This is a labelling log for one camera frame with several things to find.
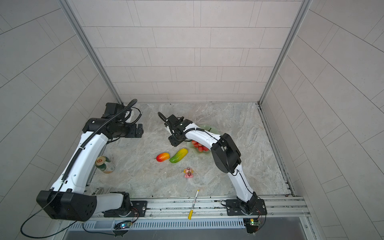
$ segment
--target green and white can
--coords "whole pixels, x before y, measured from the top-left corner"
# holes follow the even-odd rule
[[[95,165],[103,173],[111,173],[115,170],[115,165],[106,156],[101,156],[96,159]]]

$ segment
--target pink toy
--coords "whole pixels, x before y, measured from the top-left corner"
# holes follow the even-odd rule
[[[193,173],[193,170],[192,170],[192,168],[189,168],[189,167],[187,167],[186,169],[184,169],[184,173],[185,173],[185,178],[192,178],[193,177],[193,175],[192,175],[192,173]]]

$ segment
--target yellow and green cucumber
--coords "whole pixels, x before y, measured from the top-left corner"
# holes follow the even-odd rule
[[[185,157],[185,156],[187,155],[187,153],[188,153],[188,150],[187,150],[186,148],[182,148],[182,149],[180,149],[180,150],[175,154],[175,156],[171,157],[171,158],[169,159],[169,161],[170,161],[171,163],[177,163],[177,162],[179,162],[181,159],[183,159],[183,157]]]

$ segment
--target gray marble surface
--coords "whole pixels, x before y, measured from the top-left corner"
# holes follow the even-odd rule
[[[104,155],[116,165],[114,172],[100,170],[92,179],[91,188],[129,192],[131,198],[235,196],[229,177],[215,165],[212,155],[189,153],[178,163],[157,162],[162,152],[172,157],[187,143],[173,147],[169,133],[157,112],[166,117],[184,116],[197,125],[209,124],[221,133],[231,135],[241,152],[244,173],[258,195],[286,194],[289,191],[276,162],[257,106],[254,103],[177,103],[136,104],[142,112],[142,138],[121,138],[108,144]],[[194,177],[184,178],[183,170],[191,167]]]

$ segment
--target marker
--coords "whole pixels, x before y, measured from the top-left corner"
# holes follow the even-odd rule
[[[191,211],[189,212],[189,215],[188,215],[189,220],[191,220],[191,218],[192,218],[193,207],[195,207],[196,198],[197,198],[198,193],[199,193],[199,190],[196,191],[195,199],[193,200],[192,208],[191,208]]]

